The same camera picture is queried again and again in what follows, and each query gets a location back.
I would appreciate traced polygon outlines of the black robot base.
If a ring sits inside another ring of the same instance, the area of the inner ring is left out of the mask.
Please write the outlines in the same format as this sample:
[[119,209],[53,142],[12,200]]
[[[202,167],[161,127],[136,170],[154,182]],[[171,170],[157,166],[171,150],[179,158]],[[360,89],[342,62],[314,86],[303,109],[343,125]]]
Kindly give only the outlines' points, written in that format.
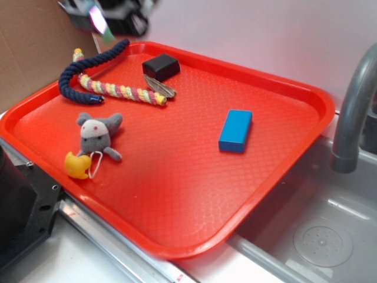
[[39,166],[15,165],[1,149],[1,272],[50,237],[61,194]]

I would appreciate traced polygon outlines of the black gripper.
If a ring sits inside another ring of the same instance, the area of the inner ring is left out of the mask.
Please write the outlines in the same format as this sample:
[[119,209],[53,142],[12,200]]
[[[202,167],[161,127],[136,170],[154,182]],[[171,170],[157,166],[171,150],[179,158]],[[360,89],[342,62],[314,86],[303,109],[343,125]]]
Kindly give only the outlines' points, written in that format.
[[148,16],[157,1],[59,1],[74,27],[96,32],[110,46],[115,35],[144,35]]

